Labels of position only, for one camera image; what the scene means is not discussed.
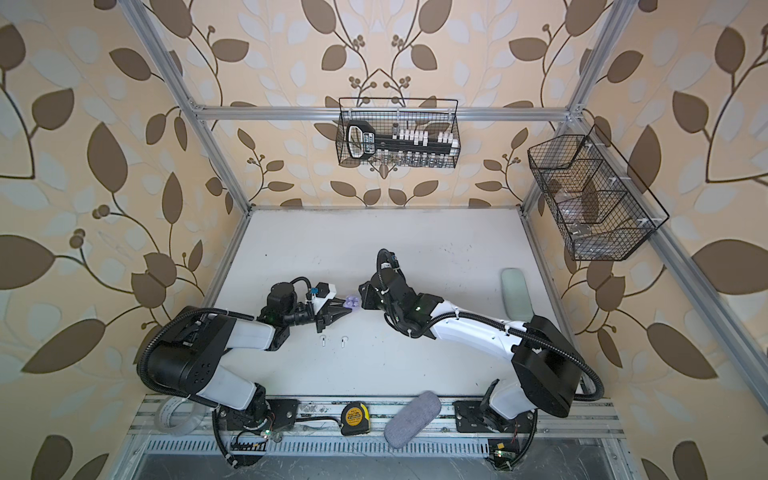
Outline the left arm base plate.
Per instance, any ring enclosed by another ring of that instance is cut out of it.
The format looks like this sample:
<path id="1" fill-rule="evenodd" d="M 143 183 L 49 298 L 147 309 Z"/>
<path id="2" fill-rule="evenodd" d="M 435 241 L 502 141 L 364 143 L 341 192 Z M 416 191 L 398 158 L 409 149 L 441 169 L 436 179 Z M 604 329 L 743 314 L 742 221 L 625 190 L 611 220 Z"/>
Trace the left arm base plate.
<path id="1" fill-rule="evenodd" d="M 298 417 L 300 401 L 296 398 L 267 398 L 258 413 L 224 406 L 216 414 L 219 428 L 225 431 L 263 432 L 291 427 Z"/>

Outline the purple earbud charging case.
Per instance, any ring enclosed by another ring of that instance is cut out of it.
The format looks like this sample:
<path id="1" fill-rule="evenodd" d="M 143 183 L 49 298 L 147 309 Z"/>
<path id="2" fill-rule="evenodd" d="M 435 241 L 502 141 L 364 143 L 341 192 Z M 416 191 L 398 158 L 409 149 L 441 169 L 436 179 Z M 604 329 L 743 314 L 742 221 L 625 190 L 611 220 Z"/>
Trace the purple earbud charging case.
<path id="1" fill-rule="evenodd" d="M 343 306 L 350 310 L 358 310 L 361 308 L 361 299 L 354 295 L 347 296 Z"/>

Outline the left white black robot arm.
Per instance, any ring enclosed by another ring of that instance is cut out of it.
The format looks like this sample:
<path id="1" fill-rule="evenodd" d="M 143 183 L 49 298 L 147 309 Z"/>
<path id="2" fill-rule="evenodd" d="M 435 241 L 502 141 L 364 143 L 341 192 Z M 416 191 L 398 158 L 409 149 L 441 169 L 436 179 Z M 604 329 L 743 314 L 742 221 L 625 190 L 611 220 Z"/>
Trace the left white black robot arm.
<path id="1" fill-rule="evenodd" d="M 273 285 L 258 316 L 219 308 L 187 307 L 161 327 L 137 360 L 137 374 L 150 390 L 237 411 L 251 407 L 262 387 L 221 365 L 235 349 L 276 351 L 290 329 L 312 325 L 321 334 L 352 313 L 327 282 L 306 277 Z"/>

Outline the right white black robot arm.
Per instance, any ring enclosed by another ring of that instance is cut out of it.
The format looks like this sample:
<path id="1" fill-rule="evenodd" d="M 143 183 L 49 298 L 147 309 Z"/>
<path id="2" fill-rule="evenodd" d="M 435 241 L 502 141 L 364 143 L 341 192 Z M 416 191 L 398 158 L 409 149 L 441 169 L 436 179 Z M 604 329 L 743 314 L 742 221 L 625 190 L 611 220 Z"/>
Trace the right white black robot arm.
<path id="1" fill-rule="evenodd" d="M 481 401 L 487 423 L 543 411 L 565 418 L 572 404 L 605 394 L 599 375 L 547 318 L 528 312 L 521 320 L 485 317 L 407 284 L 396 255 L 377 253 L 375 273 L 359 286 L 362 308 L 380 310 L 386 323 L 411 339 L 464 344 L 509 362 L 510 380 L 491 383 Z"/>

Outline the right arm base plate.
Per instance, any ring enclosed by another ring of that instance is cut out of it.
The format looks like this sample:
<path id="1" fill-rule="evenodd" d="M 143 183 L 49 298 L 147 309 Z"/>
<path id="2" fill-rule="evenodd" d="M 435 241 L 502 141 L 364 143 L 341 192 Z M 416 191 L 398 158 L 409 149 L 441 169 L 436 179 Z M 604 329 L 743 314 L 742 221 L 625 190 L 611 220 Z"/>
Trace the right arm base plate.
<path id="1" fill-rule="evenodd" d="M 507 420 L 477 400 L 458 400 L 453 403 L 453 408 L 456 430 L 462 434 L 530 433 L 536 420 L 532 411 Z"/>

